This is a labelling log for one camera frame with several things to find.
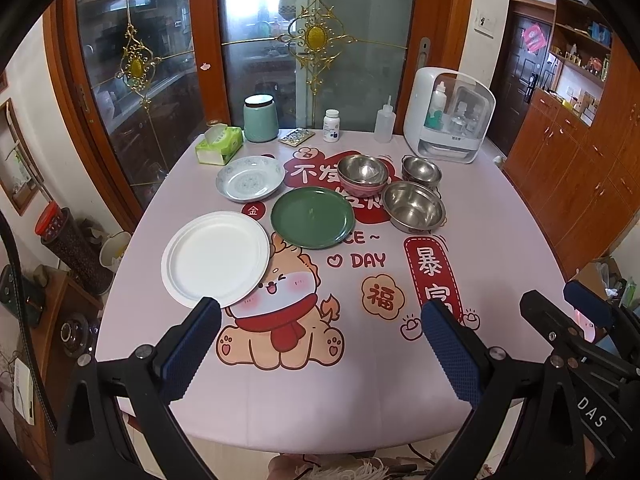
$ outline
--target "tissue box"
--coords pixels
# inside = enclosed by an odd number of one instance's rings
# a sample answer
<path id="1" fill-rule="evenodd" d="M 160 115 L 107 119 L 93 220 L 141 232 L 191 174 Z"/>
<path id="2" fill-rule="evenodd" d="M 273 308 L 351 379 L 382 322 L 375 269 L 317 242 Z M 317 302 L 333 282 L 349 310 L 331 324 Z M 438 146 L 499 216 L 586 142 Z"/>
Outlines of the tissue box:
<path id="1" fill-rule="evenodd" d="M 224 166 L 242 146 L 242 129 L 227 126 L 211 142 L 207 137 L 196 144 L 196 156 L 200 164 Z"/>

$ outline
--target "light switch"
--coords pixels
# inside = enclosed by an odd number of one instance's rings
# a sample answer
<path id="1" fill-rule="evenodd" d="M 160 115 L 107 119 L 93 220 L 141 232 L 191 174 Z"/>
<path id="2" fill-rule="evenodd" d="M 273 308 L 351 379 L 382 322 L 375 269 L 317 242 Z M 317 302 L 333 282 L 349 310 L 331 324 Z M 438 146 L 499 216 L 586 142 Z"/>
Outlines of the light switch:
<path id="1" fill-rule="evenodd" d="M 492 38 L 494 36 L 494 27 L 494 19 L 491 16 L 488 16 L 482 10 L 476 10 L 476 20 L 474 21 L 476 31 Z"/>

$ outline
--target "plastic bottle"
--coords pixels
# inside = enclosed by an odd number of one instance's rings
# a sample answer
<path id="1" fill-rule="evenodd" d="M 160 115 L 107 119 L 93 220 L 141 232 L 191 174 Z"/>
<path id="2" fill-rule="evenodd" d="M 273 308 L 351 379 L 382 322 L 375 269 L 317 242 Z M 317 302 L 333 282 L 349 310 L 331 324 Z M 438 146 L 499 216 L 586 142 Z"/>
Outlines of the plastic bottle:
<path id="1" fill-rule="evenodd" d="M 394 124 L 396 123 L 396 114 L 391 105 L 391 96 L 382 110 L 378 110 L 376 117 L 376 127 L 373 130 L 373 138 L 376 142 L 390 142 L 394 136 Z"/>
<path id="2" fill-rule="evenodd" d="M 478 124 L 480 122 L 480 114 L 482 113 L 482 105 L 477 104 L 474 106 L 474 112 L 471 118 L 466 122 L 465 135 L 467 137 L 478 137 Z"/>
<path id="3" fill-rule="evenodd" d="M 444 86 L 444 81 L 441 81 L 438 87 L 431 94 L 431 101 L 429 102 L 429 111 L 427 112 L 427 120 L 424 125 L 434 130 L 442 129 L 442 113 L 444 107 L 447 105 L 447 87 Z"/>
<path id="4" fill-rule="evenodd" d="M 451 126 L 449 127 L 449 133 L 452 135 L 462 135 L 462 132 L 465 131 L 466 128 L 466 103 L 464 101 L 460 101 L 458 103 L 458 110 L 456 110 L 455 115 L 451 118 Z"/>
<path id="5" fill-rule="evenodd" d="M 338 110 L 327 110 L 325 112 L 322 136 L 327 142 L 337 142 L 340 138 L 340 112 Z"/>

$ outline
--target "green plate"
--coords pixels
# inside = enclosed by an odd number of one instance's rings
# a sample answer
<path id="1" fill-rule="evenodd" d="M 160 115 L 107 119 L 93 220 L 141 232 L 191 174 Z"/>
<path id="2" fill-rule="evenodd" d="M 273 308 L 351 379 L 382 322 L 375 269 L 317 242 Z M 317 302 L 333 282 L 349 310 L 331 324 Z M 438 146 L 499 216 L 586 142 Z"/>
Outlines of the green plate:
<path id="1" fill-rule="evenodd" d="M 299 187 L 282 195 L 271 210 L 273 229 L 289 244 L 324 249 L 351 232 L 353 208 L 340 193 L 323 187 Z"/>

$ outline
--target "red scarf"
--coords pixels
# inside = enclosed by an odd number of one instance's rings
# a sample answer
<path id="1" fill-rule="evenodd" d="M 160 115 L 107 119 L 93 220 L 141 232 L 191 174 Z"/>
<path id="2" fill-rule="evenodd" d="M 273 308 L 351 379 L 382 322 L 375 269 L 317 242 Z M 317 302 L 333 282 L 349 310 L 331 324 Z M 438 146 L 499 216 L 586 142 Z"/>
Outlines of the red scarf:
<path id="1" fill-rule="evenodd" d="M 298 341 L 306 334 L 306 330 L 298 320 L 311 311 L 318 302 L 318 296 L 309 294 L 297 303 L 288 307 L 260 314 L 260 316 L 240 317 L 236 325 L 248 332 L 271 332 L 271 344 L 278 352 L 293 350 Z"/>

